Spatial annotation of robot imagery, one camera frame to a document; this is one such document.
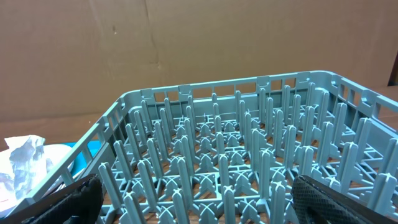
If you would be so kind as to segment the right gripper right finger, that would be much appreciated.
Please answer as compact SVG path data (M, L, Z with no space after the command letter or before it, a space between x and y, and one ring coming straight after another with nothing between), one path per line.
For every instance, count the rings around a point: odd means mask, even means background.
M300 224L397 224L307 175L296 177L291 194Z

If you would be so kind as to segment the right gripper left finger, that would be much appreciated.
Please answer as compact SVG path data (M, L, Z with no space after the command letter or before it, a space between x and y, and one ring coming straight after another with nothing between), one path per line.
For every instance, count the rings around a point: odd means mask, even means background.
M98 175L90 174L1 219L1 223L96 223L102 204L102 182Z

